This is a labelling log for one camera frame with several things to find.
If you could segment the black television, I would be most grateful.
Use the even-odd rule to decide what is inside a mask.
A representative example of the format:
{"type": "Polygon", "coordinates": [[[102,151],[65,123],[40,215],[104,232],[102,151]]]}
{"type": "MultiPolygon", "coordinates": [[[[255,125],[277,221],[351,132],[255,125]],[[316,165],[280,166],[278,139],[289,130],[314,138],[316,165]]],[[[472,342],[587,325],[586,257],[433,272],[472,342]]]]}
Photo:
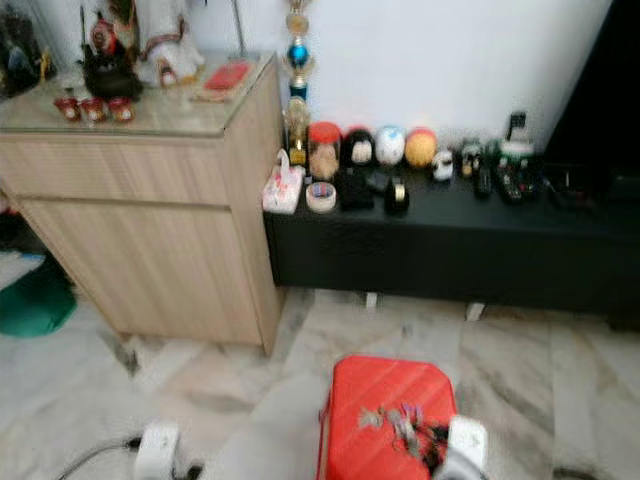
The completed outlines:
{"type": "Polygon", "coordinates": [[[640,0],[612,0],[544,159],[640,174],[640,0]]]}

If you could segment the small white figurine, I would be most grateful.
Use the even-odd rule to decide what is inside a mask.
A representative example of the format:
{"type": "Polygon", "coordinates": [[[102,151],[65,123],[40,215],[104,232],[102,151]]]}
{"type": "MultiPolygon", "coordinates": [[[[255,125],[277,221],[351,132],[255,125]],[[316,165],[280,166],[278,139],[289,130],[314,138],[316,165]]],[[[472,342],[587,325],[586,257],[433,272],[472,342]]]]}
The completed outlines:
{"type": "Polygon", "coordinates": [[[454,177],[454,155],[448,148],[435,152],[430,165],[431,180],[436,183],[451,182],[454,177]]]}

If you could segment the black white stand device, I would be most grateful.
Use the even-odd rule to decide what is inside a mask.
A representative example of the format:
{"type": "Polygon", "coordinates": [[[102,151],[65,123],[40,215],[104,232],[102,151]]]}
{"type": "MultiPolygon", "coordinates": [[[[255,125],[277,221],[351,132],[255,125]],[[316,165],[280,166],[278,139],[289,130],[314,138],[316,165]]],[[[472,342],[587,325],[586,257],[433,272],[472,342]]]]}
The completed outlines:
{"type": "Polygon", "coordinates": [[[529,115],[526,111],[512,111],[508,118],[506,137],[500,142],[498,168],[512,172],[529,168],[534,154],[529,115]]]}

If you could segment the dark red-faced statue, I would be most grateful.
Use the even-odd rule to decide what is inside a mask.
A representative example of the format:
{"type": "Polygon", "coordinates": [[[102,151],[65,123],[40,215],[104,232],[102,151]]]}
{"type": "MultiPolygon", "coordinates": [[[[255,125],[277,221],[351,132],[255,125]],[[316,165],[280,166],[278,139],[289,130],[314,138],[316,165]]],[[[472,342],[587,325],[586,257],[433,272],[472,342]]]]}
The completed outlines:
{"type": "Polygon", "coordinates": [[[84,87],[97,99],[136,100],[143,90],[134,73],[131,50],[125,46],[113,15],[96,10],[93,19],[79,6],[79,40],[84,87]]]}

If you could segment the black and white ball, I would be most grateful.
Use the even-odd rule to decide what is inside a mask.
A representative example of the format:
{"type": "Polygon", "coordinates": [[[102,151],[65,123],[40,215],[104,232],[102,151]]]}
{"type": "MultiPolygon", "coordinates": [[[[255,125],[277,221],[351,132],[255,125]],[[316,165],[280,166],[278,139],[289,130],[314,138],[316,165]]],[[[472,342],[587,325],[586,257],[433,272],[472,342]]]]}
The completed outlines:
{"type": "Polygon", "coordinates": [[[343,166],[369,165],[375,157],[375,140],[365,125],[353,125],[343,134],[340,143],[340,164],[343,166]]]}

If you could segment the flat red box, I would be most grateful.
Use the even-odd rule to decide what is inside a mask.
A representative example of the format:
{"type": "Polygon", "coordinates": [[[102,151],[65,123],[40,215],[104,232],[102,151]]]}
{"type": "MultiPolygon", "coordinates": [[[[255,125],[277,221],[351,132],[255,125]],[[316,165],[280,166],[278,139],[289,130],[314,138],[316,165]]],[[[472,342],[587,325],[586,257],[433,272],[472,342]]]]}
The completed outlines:
{"type": "Polygon", "coordinates": [[[225,102],[244,83],[253,63],[246,60],[229,60],[221,64],[201,86],[195,99],[204,102],[225,102]]]}

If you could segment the white robed statue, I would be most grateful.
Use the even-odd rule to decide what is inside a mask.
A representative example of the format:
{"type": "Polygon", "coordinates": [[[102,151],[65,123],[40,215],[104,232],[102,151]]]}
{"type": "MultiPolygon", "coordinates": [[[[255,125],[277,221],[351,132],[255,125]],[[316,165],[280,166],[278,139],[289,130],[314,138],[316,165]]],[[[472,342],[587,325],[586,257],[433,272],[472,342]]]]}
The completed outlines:
{"type": "Polygon", "coordinates": [[[205,65],[189,22],[189,0],[137,0],[137,76],[148,87],[195,82],[205,65]]]}

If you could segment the dark figurine group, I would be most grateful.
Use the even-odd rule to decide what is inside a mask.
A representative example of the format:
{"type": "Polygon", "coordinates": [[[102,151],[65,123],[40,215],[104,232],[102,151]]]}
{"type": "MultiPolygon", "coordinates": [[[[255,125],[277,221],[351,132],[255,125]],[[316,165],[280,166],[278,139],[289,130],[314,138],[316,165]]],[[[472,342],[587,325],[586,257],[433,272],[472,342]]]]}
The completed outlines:
{"type": "Polygon", "coordinates": [[[44,82],[49,70],[44,37],[44,20],[35,0],[0,0],[1,100],[44,82]]]}

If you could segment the pale tape roll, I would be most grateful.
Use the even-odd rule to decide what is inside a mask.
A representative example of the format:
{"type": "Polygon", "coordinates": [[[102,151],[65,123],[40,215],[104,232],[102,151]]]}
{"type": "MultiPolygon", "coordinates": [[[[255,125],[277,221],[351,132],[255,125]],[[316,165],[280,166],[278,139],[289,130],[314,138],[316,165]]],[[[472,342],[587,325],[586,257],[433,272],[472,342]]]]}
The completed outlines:
{"type": "Polygon", "coordinates": [[[326,214],[338,207],[338,189],[328,182],[314,182],[305,189],[307,209],[316,214],[326,214]]]}

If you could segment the white patterned ball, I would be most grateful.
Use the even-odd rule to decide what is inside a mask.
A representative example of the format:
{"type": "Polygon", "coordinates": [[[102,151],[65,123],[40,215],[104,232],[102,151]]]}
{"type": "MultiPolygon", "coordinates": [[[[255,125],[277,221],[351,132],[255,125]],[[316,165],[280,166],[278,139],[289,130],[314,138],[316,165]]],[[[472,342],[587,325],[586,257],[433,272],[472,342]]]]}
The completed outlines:
{"type": "Polygon", "coordinates": [[[374,137],[375,159],[383,166],[396,166],[404,156],[407,134],[397,125],[384,125],[374,137]]]}

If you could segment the tall gold blue trophy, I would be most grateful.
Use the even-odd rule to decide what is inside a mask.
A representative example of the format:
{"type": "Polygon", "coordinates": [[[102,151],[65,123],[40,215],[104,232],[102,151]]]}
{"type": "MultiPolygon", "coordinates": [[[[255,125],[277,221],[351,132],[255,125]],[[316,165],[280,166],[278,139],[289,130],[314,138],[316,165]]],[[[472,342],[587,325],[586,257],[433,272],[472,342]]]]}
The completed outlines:
{"type": "Polygon", "coordinates": [[[289,72],[289,101],[285,108],[285,128],[288,146],[285,148],[291,165],[305,165],[308,155],[308,76],[314,68],[314,55],[307,45],[308,23],[305,9],[312,0],[288,0],[289,12],[285,27],[291,35],[291,44],[285,50],[285,67],[289,72]]]}

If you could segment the green cushion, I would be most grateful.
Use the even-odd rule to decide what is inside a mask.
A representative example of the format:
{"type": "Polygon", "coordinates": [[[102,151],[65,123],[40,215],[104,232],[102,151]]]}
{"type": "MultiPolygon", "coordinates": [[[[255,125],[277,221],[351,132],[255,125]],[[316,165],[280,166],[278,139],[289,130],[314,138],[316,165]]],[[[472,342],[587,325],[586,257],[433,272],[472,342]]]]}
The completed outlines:
{"type": "Polygon", "coordinates": [[[73,284],[58,260],[46,257],[37,268],[0,289],[0,333],[44,337],[60,329],[76,311],[73,284]]]}

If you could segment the black remote control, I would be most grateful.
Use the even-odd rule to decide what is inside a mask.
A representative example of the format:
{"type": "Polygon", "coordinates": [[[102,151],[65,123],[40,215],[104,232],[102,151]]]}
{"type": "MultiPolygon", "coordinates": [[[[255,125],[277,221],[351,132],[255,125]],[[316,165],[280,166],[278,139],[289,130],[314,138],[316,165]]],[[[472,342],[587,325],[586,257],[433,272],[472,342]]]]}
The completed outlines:
{"type": "Polygon", "coordinates": [[[476,198],[490,198],[494,195],[495,182],[492,169],[479,166],[474,173],[474,196],[476,198]]]}

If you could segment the red plastic stool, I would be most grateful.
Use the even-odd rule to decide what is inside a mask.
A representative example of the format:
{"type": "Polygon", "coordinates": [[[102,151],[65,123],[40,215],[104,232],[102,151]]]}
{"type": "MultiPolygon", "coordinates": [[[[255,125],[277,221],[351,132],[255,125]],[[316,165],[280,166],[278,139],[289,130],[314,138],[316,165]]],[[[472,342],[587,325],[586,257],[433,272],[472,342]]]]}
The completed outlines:
{"type": "Polygon", "coordinates": [[[426,425],[449,424],[458,413],[451,379],[426,362],[349,355],[335,364],[320,413],[316,480],[430,480],[422,461],[393,447],[389,428],[358,425],[361,408],[416,404],[426,425]]]}

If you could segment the light wooden cabinet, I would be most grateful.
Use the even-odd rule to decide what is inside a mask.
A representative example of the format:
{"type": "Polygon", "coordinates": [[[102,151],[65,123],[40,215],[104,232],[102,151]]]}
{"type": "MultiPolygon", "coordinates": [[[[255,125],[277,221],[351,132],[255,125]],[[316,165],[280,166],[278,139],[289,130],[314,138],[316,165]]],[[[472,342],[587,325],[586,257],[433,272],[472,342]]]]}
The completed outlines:
{"type": "Polygon", "coordinates": [[[127,123],[69,122],[56,83],[0,106],[0,184],[120,334],[271,351],[282,291],[261,192],[276,165],[279,60],[253,55],[224,100],[146,90],[127,123]]]}

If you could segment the black low bench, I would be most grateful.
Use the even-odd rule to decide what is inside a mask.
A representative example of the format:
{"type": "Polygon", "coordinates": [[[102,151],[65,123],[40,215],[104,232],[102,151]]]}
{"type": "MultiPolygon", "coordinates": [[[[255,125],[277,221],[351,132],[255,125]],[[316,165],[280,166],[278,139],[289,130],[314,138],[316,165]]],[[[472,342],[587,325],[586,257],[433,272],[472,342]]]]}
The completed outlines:
{"type": "Polygon", "coordinates": [[[264,215],[278,285],[602,315],[640,332],[640,205],[480,200],[406,179],[410,207],[264,215]]]}

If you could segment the red-lidded clear jar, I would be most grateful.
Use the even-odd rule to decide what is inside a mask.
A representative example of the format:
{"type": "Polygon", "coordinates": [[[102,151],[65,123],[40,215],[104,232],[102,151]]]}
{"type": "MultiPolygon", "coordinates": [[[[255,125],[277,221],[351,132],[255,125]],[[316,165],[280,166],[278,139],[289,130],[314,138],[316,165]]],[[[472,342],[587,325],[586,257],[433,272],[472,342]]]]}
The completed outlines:
{"type": "Polygon", "coordinates": [[[342,131],[332,122],[315,122],[308,127],[308,173],[315,180],[330,179],[340,169],[342,131]]]}

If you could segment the black tape roll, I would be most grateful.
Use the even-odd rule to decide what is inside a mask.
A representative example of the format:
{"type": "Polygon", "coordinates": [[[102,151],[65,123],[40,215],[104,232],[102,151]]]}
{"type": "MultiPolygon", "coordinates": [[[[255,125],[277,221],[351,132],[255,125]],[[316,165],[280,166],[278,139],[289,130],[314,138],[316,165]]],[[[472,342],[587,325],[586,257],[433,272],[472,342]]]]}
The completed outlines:
{"type": "Polygon", "coordinates": [[[404,215],[410,209],[410,189],[401,177],[389,179],[384,189],[384,210],[387,215],[404,215]]]}

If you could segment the bunch of keys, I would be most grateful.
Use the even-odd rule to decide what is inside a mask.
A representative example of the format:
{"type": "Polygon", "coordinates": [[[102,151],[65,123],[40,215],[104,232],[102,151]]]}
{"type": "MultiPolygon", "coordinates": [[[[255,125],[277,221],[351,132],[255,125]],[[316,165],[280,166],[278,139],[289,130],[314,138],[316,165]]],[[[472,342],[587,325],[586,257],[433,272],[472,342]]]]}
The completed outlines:
{"type": "Polygon", "coordinates": [[[358,425],[365,429],[389,428],[393,434],[393,447],[425,462],[436,453],[433,429],[425,424],[425,413],[416,404],[401,404],[398,408],[379,406],[361,408],[358,425]]]}

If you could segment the pink white tissue pack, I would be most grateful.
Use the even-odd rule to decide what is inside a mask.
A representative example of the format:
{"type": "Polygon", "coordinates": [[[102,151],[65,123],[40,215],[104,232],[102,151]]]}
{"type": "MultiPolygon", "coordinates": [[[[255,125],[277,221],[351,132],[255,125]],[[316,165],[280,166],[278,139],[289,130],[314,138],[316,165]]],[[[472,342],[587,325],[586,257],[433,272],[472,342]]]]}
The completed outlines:
{"type": "Polygon", "coordinates": [[[306,168],[293,165],[291,156],[282,148],[276,154],[276,165],[262,188],[262,210],[291,215],[297,210],[302,195],[306,168]]]}

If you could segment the orange ball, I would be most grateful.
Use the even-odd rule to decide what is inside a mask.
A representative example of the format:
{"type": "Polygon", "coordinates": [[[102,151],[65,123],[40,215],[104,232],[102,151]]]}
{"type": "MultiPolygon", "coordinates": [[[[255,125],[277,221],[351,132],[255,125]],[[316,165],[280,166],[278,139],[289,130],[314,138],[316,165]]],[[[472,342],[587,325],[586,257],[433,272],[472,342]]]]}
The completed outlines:
{"type": "Polygon", "coordinates": [[[438,152],[438,138],[429,128],[413,128],[404,142],[404,161],[415,169],[426,169],[433,164],[438,152]]]}

